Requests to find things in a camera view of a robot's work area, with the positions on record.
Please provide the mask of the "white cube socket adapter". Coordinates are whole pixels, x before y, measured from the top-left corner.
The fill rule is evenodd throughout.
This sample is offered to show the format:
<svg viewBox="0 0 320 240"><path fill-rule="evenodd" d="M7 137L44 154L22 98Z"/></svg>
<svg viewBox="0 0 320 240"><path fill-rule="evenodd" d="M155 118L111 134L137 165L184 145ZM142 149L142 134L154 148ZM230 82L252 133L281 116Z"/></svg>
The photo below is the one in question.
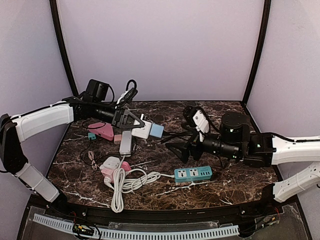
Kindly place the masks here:
<svg viewBox="0 0 320 240"><path fill-rule="evenodd" d="M150 121L143 120L144 127L134 128L131 130L131 135L141 139L147 139L150 135L152 123Z"/></svg>

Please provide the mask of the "pink charger plug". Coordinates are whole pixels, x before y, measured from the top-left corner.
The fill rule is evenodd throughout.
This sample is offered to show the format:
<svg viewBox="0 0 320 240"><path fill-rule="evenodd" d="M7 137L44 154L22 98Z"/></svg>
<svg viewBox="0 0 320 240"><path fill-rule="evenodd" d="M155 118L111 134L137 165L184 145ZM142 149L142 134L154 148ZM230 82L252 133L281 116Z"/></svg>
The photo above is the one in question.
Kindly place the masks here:
<svg viewBox="0 0 320 240"><path fill-rule="evenodd" d="M122 141L122 135L121 134L116 134L113 137L113 142L115 145L120 145Z"/></svg>

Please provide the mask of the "pink triangular power socket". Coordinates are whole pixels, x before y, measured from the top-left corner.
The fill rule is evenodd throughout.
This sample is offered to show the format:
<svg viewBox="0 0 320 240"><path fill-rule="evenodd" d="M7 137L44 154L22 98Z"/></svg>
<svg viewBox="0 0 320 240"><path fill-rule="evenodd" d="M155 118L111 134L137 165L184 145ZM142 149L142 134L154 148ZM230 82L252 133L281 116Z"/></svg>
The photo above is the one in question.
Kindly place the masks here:
<svg viewBox="0 0 320 240"><path fill-rule="evenodd" d="M114 139L114 130L110 123L97 122L90 124L87 128L89 132L108 141L112 141Z"/></svg>

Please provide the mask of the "light blue charger plug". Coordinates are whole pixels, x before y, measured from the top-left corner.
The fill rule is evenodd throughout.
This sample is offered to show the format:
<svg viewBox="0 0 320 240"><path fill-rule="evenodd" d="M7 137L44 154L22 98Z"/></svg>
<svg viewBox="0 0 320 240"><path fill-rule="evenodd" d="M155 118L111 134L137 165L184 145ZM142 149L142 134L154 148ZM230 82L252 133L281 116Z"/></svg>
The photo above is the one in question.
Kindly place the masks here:
<svg viewBox="0 0 320 240"><path fill-rule="evenodd" d="M162 138L164 126L153 123L149 135L156 138Z"/></svg>

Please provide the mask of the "teal charger plug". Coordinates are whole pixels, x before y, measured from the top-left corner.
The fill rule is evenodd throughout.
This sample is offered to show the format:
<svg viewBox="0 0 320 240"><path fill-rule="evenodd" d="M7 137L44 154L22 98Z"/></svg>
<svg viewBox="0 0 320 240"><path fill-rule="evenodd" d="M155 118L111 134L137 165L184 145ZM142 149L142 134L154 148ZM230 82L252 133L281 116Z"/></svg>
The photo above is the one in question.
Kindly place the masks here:
<svg viewBox="0 0 320 240"><path fill-rule="evenodd" d="M93 141L93 140L96 140L97 137L96 137L96 135L95 135L94 133L89 132L89 133L88 133L88 139L91 140L91 141Z"/></svg>

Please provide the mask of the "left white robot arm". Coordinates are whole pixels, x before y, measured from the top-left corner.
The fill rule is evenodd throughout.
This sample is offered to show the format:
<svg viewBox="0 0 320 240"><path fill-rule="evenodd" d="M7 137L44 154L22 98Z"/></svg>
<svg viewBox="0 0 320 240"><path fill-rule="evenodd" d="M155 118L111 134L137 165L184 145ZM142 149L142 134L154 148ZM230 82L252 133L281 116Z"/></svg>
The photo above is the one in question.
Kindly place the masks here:
<svg viewBox="0 0 320 240"><path fill-rule="evenodd" d="M51 104L31 113L0 118L0 159L4 173L10 173L36 191L44 200L54 203L65 195L30 164L21 143L57 126L94 118L113 127L132 130L145 123L129 110L106 103L86 102L77 97Z"/></svg>

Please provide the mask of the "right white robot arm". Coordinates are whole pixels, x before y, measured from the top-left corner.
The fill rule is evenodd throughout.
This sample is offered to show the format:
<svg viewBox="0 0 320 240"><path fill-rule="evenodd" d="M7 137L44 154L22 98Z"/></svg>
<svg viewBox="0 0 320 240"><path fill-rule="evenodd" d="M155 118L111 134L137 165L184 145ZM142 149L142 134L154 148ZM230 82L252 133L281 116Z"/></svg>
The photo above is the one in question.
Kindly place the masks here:
<svg viewBox="0 0 320 240"><path fill-rule="evenodd" d="M320 183L320 138L288 138L273 132L251 133L250 117L226 112L216 134L210 132L210 120L202 110L185 117L183 128L192 135L187 142L167 142L165 146L182 162L199 160L203 153L224 157L253 168L285 163L309 162L295 175L263 188L262 199L283 203L292 196Z"/></svg>

